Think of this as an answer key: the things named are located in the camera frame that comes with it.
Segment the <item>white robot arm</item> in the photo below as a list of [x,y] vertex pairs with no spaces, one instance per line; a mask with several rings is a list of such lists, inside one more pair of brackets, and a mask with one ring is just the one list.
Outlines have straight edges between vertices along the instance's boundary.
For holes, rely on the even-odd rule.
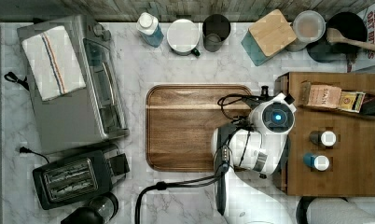
[[288,134],[295,124],[294,98],[243,95],[250,114],[214,130],[215,202],[228,224],[293,224],[285,207],[271,196],[248,186],[238,168],[272,175],[286,161]]

